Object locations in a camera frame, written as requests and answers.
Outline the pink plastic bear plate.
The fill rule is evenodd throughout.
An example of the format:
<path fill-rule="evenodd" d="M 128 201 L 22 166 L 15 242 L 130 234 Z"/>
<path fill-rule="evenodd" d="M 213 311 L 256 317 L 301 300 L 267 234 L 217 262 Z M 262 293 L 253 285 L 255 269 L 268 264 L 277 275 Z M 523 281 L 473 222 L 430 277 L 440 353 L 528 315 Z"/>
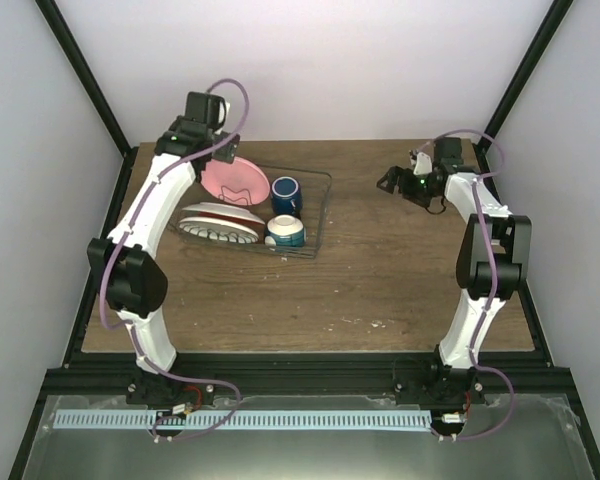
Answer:
<path fill-rule="evenodd" d="M 261 204 L 270 195 L 265 173 L 242 157 L 235 157 L 232 163 L 211 160 L 202 172 L 201 185 L 216 199 L 238 206 Z"/>

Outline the dark blue mug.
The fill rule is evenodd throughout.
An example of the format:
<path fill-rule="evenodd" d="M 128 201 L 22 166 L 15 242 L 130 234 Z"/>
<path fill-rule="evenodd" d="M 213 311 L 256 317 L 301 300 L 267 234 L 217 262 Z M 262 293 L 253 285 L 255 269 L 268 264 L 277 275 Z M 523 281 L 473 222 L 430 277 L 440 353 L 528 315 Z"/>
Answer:
<path fill-rule="evenodd" d="M 275 215 L 299 218 L 303 207 L 300 183 L 290 176 L 276 178 L 271 184 L 271 204 Z"/>

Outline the cream upturned bowl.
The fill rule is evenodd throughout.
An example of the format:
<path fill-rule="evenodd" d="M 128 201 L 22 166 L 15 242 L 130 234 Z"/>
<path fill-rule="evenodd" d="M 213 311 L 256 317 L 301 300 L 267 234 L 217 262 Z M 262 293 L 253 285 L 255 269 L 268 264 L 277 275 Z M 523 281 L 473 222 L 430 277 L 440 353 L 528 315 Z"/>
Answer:
<path fill-rule="evenodd" d="M 299 218 L 288 214 L 277 215 L 266 224 L 264 244 L 271 247 L 304 247 L 306 228 Z"/>

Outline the red plate with teal flower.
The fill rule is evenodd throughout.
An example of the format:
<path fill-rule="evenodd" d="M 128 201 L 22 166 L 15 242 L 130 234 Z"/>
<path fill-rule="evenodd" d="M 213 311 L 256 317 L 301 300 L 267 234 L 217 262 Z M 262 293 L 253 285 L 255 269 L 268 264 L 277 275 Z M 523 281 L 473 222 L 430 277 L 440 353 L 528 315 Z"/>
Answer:
<path fill-rule="evenodd" d="M 239 219 L 241 221 L 257 223 L 260 225 L 265 224 L 265 221 L 262 218 L 253 214 L 249 210 L 224 203 L 200 202 L 185 206 L 182 208 L 182 210 L 185 212 L 198 212 L 212 215 L 220 215 L 222 217 Z"/>

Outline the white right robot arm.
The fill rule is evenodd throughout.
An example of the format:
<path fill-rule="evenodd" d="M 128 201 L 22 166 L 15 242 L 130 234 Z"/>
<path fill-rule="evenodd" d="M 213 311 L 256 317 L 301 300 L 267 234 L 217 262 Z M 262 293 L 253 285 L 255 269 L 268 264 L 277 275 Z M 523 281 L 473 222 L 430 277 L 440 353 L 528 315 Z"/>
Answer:
<path fill-rule="evenodd" d="M 439 198 L 442 205 L 453 205 L 465 221 L 456 261 L 460 300 L 438 352 L 446 367 L 474 367 L 496 315 L 526 281 L 531 220 L 513 214 L 486 188 L 484 177 L 470 170 L 436 167 L 417 175 L 394 166 L 378 180 L 377 187 L 390 194 L 397 192 L 424 209 Z"/>

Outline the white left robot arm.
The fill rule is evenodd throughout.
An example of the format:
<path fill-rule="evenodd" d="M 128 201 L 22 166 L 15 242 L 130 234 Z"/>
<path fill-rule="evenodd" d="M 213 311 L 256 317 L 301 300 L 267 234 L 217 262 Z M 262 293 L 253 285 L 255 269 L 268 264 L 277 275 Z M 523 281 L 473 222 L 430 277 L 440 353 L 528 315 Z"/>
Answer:
<path fill-rule="evenodd" d="M 170 370 L 177 353 L 169 339 L 162 305 L 168 279 L 156 262 L 168 220 L 196 182 L 213 153 L 239 141 L 239 129 L 224 131 L 226 116 L 212 120 L 179 116 L 156 142 L 147 176 L 136 197 L 104 238 L 87 247 L 98 283 L 98 314 L 108 330 L 127 331 L 141 369 L 153 373 L 150 393 L 161 403 L 176 402 L 183 377 Z"/>

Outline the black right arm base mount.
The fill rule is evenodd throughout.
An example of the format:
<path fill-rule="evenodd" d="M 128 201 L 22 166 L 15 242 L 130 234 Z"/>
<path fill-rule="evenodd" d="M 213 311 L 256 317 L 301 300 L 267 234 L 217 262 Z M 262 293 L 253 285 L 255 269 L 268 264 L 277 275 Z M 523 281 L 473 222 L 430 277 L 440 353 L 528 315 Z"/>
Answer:
<path fill-rule="evenodd" d="M 431 361 L 396 360 L 391 369 L 397 399 L 402 403 L 462 407 L 481 404 L 474 369 L 456 369 Z"/>

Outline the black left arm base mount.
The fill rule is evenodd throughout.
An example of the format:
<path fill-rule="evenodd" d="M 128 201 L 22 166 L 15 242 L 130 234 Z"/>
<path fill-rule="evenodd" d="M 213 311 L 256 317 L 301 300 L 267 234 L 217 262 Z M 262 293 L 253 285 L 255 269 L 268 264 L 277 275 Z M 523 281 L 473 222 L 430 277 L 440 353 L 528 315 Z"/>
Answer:
<path fill-rule="evenodd" d="M 150 408 L 168 408 L 182 403 L 201 407 L 210 405 L 213 399 L 214 393 L 202 385 L 171 380 L 144 370 L 132 374 L 126 394 L 128 404 Z"/>

